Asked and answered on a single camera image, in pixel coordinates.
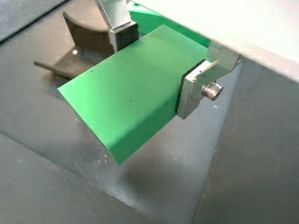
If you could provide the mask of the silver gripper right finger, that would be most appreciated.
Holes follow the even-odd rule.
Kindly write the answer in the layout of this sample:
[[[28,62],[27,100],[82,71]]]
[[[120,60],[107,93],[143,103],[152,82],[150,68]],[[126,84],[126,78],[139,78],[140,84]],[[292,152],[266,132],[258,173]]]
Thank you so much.
[[[176,114],[182,119],[186,119],[199,107],[204,97],[212,101],[219,98],[223,86],[216,80],[227,75],[242,61],[242,55],[215,41],[210,42],[207,56],[208,59],[203,59],[182,77],[176,108]]]

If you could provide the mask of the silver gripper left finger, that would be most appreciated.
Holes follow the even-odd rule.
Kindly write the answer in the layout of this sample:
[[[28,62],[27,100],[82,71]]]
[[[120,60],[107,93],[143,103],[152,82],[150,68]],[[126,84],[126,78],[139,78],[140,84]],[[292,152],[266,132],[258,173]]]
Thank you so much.
[[[127,0],[95,0],[108,28],[115,52],[139,40],[138,23],[130,16]]]

